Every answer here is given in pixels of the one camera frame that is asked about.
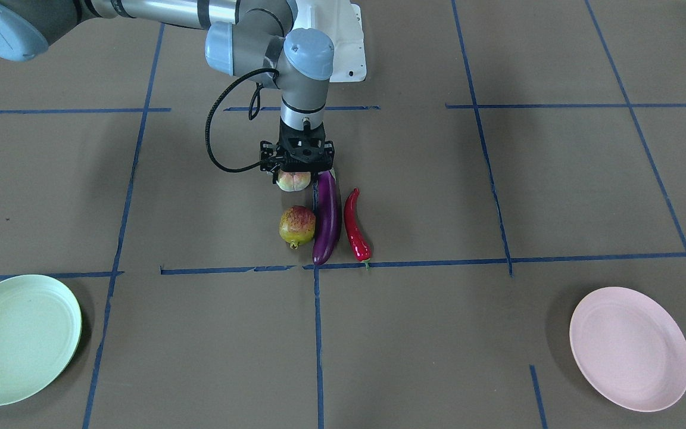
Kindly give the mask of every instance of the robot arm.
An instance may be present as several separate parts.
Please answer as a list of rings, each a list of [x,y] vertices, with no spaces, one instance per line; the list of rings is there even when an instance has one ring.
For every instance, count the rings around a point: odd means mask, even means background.
[[[347,0],[298,3],[307,21],[318,21],[321,12],[345,13],[355,26]],[[231,76],[277,70],[251,77],[282,91],[279,141],[274,147],[262,143],[261,169],[321,172],[332,168],[335,153],[322,124],[335,44],[321,30],[297,28],[300,12],[296,0],[0,0],[0,57],[31,60],[92,17],[142,18],[207,30],[205,57],[215,70]]]

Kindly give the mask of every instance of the purple eggplant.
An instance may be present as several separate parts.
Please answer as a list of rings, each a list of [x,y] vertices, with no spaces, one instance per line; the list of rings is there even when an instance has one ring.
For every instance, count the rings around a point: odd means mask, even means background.
[[[322,265],[330,259],[332,250],[341,236],[341,202],[335,172],[319,173],[318,198],[316,201],[316,233],[314,234],[314,265]]]

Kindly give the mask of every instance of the light blue joint cap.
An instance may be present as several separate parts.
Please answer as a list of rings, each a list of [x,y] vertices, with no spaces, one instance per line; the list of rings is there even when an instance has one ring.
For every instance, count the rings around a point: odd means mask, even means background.
[[[233,76],[232,62],[232,25],[227,22],[215,22],[210,25],[205,36],[205,60],[212,68]]]
[[[300,73],[315,80],[332,76],[335,46],[324,33],[314,28],[296,28],[285,38],[285,56]]]
[[[0,57],[27,61],[49,49],[49,43],[24,17],[0,5]]]

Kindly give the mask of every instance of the chili pepper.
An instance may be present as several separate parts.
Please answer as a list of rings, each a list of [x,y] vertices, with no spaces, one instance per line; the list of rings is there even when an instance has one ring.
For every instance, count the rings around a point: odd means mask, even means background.
[[[359,231],[359,225],[356,223],[356,201],[359,199],[359,189],[354,188],[351,195],[345,201],[345,209],[343,209],[343,222],[345,223],[346,234],[348,234],[348,242],[351,244],[351,250],[354,251],[354,256],[359,262],[363,262],[367,269],[370,269],[370,258],[372,257],[372,250],[370,250],[367,241]]]

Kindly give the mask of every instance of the white mounting plate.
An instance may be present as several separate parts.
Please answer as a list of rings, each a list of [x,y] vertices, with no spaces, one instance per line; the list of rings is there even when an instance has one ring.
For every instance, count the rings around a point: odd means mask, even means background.
[[[361,8],[349,0],[297,0],[294,28],[316,28],[335,44],[330,82],[361,82],[367,77]]]

